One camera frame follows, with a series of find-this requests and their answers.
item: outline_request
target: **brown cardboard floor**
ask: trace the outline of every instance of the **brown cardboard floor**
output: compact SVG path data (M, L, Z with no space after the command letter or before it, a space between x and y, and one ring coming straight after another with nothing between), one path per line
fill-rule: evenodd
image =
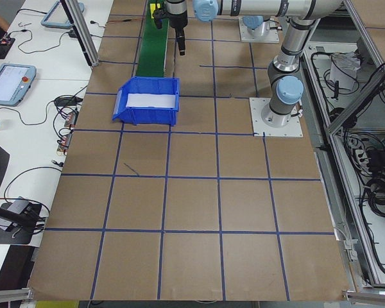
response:
M351 3L385 61L385 0L351 0Z
M280 46L238 43L233 19L190 22L185 57L168 42L174 127L111 122L142 23L107 24L30 280L37 299L339 300L348 288L305 123L302 139L252 135L248 97L271 95Z

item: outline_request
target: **cable connector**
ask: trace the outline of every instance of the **cable connector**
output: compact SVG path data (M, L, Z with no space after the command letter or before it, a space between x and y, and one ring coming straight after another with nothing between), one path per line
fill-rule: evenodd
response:
M64 166L64 163L63 163L63 162L57 162L57 161L55 161L54 159L51 160L51 162L52 162L54 165L57 165L57 166L60 167L60 168L63 168L63 166Z

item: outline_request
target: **black cable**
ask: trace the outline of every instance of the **black cable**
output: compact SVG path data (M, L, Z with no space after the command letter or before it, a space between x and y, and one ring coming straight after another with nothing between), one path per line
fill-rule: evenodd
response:
M33 32L31 32L30 30L27 30L27 29L23 29L23 30L19 30L19 31L13 31L13 32L10 32L9 35L11 33L15 33L15 32L29 32L30 33L30 38L28 40L25 40L24 42L21 42L17 48L22 52L22 53L25 53L26 55L30 55L32 53L44 53L46 51L49 51L49 50L52 50L54 48L57 48L57 47L60 47L61 44L62 44L62 37L66 34L69 34L69 32L64 32L63 34L60 35L60 38L58 39L58 44L55 45L55 46L52 46L52 47L49 47L47 49L43 49L43 50L33 50L33 51L24 51L23 49L21 49L21 46L24 45L25 43L27 42L30 42L31 40L33 40Z
M315 57L315 56L318 56L318 55L330 56L331 53L324 53L324 52L321 52L321 51L317 51L317 52L315 52L315 53L313 53L313 54L311 55L312 68L314 69L314 73L315 73L316 80L317 80L317 82L318 82L318 86L320 87L321 94L322 94L322 96L323 96L323 98L324 98L325 109L326 109L327 114L328 114L328 116L329 116L329 114L330 114L329 106L331 106L332 109L335 109L335 106L328 100L327 95L326 95L326 93L325 93L325 91L324 91L324 89L323 89L323 87L322 87L321 80L320 80L320 74L319 74L319 72L318 72L318 69L317 69L316 66L315 66L315 63L314 63L314 57Z
M48 213L50 214L49 207L47 205L45 205L44 203L39 202L37 200L27 199L27 198L9 198L9 197L0 198L0 200L5 200L7 202L8 202L8 200L26 200L26 201L33 202L33 203L36 203L36 204L39 204L39 205L43 206L48 211Z
M48 13L48 12L42 12L42 11L32 10L31 8L21 8L20 10L18 10L18 11L16 12L16 15L17 15L20 11L31 11L31 12L41 13L41 14L47 14L47 13Z
M364 203L364 200L361 198L359 200L359 210L361 212L361 216L362 216L362 219L363 219L363 222L364 222L366 233L368 234L368 237L370 239L370 244L371 244L371 249L372 249L372 252L373 252L373 256L375 257L375 262L377 263L379 269L385 274L385 267L382 264L381 260L379 259L378 251L377 251L377 248L375 246L374 236L373 236L372 230L369 227L369 224L368 224L368 222L366 220L366 217L365 217L363 203Z
M72 95L72 96L70 97L69 101L75 100L76 97L77 97L77 95L78 95L80 92L84 91L86 88L87 88L87 85L86 85L85 87L81 88L79 91L77 91L74 95ZM58 96L57 98L54 99L54 101L56 101L58 98L62 98L62 97L65 97L65 96L66 96L66 95ZM53 119L53 129L54 129L54 131L55 131L57 137L61 139L63 136L61 136L61 135L59 134L59 132L57 131L57 129L56 129L56 119L57 119L57 117L58 117L59 115L61 115L61 116L63 117L63 119L65 119L65 117L67 117L67 114L66 114L65 112L63 112L63 109L64 109L64 108L69 108L69 109L71 109L73 112L76 112L76 114L77 114L77 110L71 108L70 106L63 106L62 108L59 108L58 106L56 106L56 108L57 108L57 114L56 114L56 116L54 116L54 119Z
M327 69L324 73L323 73L323 81L325 82L326 86L332 91L332 92L335 92L335 86L331 85L330 83L330 80L328 79L328 76L330 75L330 69ZM359 88L361 87L359 82L357 81L355 85L358 85L358 87L355 89L355 90L350 90L349 92L339 92L341 95L351 95L353 93L356 93Z
M6 202L9 202L9 199L6 197L7 195L7 192L10 188L10 186L14 183L14 181L16 181L16 179L18 179L20 176L22 176L23 174L27 173L27 172L30 172L30 171L33 171L33 170L38 170L38 169L54 169L54 170L57 170L59 172L62 172L60 169L58 168L55 168L55 167L47 167L47 166L43 166L43 167L34 167L34 168L30 168L30 169L27 169L27 170L24 170L23 172L19 173L15 178L13 178L13 180L10 181L10 183L6 186L5 190L4 190L4 193L3 193L3 196L4 196L4 200L6 200Z
M22 119L22 117L21 117L21 113L20 113L18 110L16 110L16 109L11 109L11 108L8 108L8 107L0 107L0 110L2 110L2 109L7 109L7 110L11 110L11 111L17 112L18 115L19 115L19 119L20 119L21 123L24 124L24 125L26 125L26 126L41 125L41 124L43 124L43 123L45 123L45 122L47 121L47 118L48 118L48 115L49 115L48 106L49 106L52 102L53 102L53 101L49 101L49 102L47 103L47 105L46 105L46 117L44 118L43 121L38 122L38 123L26 123L26 122L24 122L23 119Z
M99 26L100 28L105 28L105 26L100 26L100 24L96 21L90 21L91 24L96 24L97 26Z

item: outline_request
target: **metal pole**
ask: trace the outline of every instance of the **metal pole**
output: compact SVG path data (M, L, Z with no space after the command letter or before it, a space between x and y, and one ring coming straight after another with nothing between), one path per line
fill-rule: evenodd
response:
M31 289L0 291L0 303L12 302L14 300L31 300L33 292Z
M99 65L97 49L91 38L90 31L85 23L77 0L60 0L65 14L69 18L71 26L76 33L81 50L89 66Z

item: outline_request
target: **black wire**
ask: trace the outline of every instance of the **black wire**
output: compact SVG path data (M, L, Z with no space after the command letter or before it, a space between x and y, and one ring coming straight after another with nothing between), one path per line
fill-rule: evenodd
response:
M316 68L315 66L315 62L314 62L314 57L315 56L318 56L318 55L325 55L325 56L330 56L331 53L323 53L321 51L317 51L315 53L313 53L311 55L311 63L312 63L312 68L314 69L314 73L315 73L315 77L316 77L316 80L318 82L318 86L320 87L320 90L321 90L321 93L322 93L322 96L324 98L324 102L325 102L325 109L327 111L327 114L329 115L330 114L330 110L329 110L329 106L332 107L332 109L335 109L335 106L328 100L327 98L327 95L322 87L322 84L321 84L321 80L320 80L320 74L318 72L318 69Z
M80 92L84 91L86 88L87 88L87 85L86 85L85 87L83 87L82 89L80 89L79 91L77 91L74 95L72 95L72 96L70 97L70 100L69 100L69 101L72 101L72 100L76 99L77 95L78 95ZM61 95L61 96L58 96L57 98L54 99L54 101L56 101L58 98L63 98L63 97L66 97L66 96L67 96L67 95ZM54 131L55 131L57 137L61 139L63 136L61 136L61 135L59 134L59 131L57 131L57 129L56 129L56 119L57 119L57 117L58 117L59 115L61 115L61 116L63 117L63 119L65 119L65 117L67 117L67 114L66 114L65 112L63 112L63 109L64 109L64 108L69 108L69 109L71 109L73 112L75 112L76 114L77 114L77 110L71 108L70 106L63 106L62 108L59 108L58 106L56 106L56 108L57 108L57 114L56 114L56 116L54 116L54 119L53 119L53 129L54 129Z
M31 12L41 13L41 14L47 14L47 13L48 13L48 12L42 12L42 11L32 10L31 8L21 8L20 10L18 10L18 11L16 12L16 15L17 15L20 11L31 11Z
M372 230L369 227L369 224L368 224L368 222L366 220L366 217L365 217L363 202L364 202L364 200L361 197L361 199L359 200L359 209L360 209L361 216L362 216L362 219L363 219L363 222L364 222L365 230L366 230L366 233L368 234L368 237L370 238L371 249L372 249L372 252L373 252L373 256L375 257L375 261L376 261L379 269L385 274L385 267L382 264L381 260L379 259L378 251L377 251L377 248L375 246L375 241L374 241L373 233L372 233Z
M53 101L49 101L49 102L47 103L47 105L46 105L46 117L44 118L43 121L38 122L38 123L26 123L26 122L24 122L23 119L22 119L22 117L21 117L21 113L20 113L18 110L16 110L16 109L11 109L11 108L8 108L8 107L0 107L0 110L2 110L2 109L7 109L7 110L11 110L11 111L17 112L17 113L19 114L19 118L20 118L21 123L24 124L24 125L26 125L26 126L41 125L41 124L43 124L43 123L45 123L45 122L47 121L47 117L48 117L48 115L49 115L49 114L48 114L48 106L49 106L52 102L53 102Z
M10 186L14 183L14 181L16 181L16 179L18 179L20 176L22 176L23 174L27 173L27 172L30 172L30 171L33 171L33 170L38 170L38 169L54 169L54 170L57 170L59 172L61 172L60 169L58 168L55 168L55 167L47 167L47 166L43 166L43 167L34 167L34 168L30 168L30 169L27 169L27 170L24 170L23 172L19 173L15 178L13 178L13 180L10 181L10 183L6 186L6 189L4 190L4 193L3 193L3 196L4 196L4 200L6 200L7 202L9 202L9 199L6 197L7 195L7 192L10 188Z
M369 137L372 137L374 138L375 140L379 140L379 138L377 138L376 136L374 136L373 134L370 134L370 133L360 133L360 135L367 135ZM346 129L344 131L344 142L343 142L343 145L344 147L347 146L347 138L351 138L351 136L348 136L348 129ZM350 152L345 148L346 150L346 155L348 157L348 159L350 159ZM362 179L362 176L360 174L360 172L357 171L357 168L354 166L354 163L351 162L351 165L355 171L355 175L358 179L358 182L361 182L363 187L366 186L366 183L363 181ZM375 240L374 240L374 234L371 230L371 228L369 227L369 224L366 220L366 217L365 217L365 214L364 214L364 200L365 200L365 195L366 195L367 192L365 192L364 190L364 193L362 192L362 189L361 189L361 185L359 185L359 201L358 201L358 206L359 206L359 209L360 209L360 212L361 212L361 217L363 219L363 222L364 222L364 227L365 227L365 230L366 230L366 233L368 234L368 237L369 237L369 240L370 240L370 244L371 244L371 249L372 249L372 252L373 252L373 255L375 257L375 262L377 263L379 269L385 274L385 267L384 265L382 264L381 260L379 259L379 256L378 256L378 252L377 252L377 249L376 249L376 246L375 246Z
M34 202L36 204L39 204L41 206L43 206L47 211L48 213L50 214L50 209L47 205L45 205L44 203L42 202L39 202L37 200L33 200L33 199L27 199L27 198L9 198L9 197L5 197L5 198L0 198L0 200L5 200L8 202L8 200L26 200L26 201L29 201L29 202Z
M325 82L326 86L332 91L335 93L335 86L334 85L331 85L330 84L330 80L328 80L328 76L330 75L330 72L331 70L330 69L327 69L324 73L323 73L323 81ZM359 82L356 82L354 83L354 86L355 85L358 85L358 87L355 89L355 90L350 90L350 92L339 92L339 94L341 95L351 95L353 93L356 93L359 88L361 87Z
M100 26L100 24L96 21L90 21L91 24L96 24L97 26L99 26L100 28L105 28L105 26Z
M24 51L23 49L21 49L21 46L24 45L25 43L33 40L33 32L31 32L30 30L27 30L27 29L23 29L23 30L19 30L19 31L13 31L11 33L14 33L14 32L29 32L30 33L30 38L28 40L25 40L24 42L21 42L17 48L22 52L22 53L25 53L27 55L30 55L32 53L43 53L43 52L46 52L46 51L49 51L49 50L52 50L54 48L57 48L57 47L60 47L61 44L62 44L62 37L66 34L68 34L69 32L64 32L63 34L60 35L60 38L58 39L58 44L53 46L53 47L49 47L47 49L43 49L43 50L33 50L33 51Z

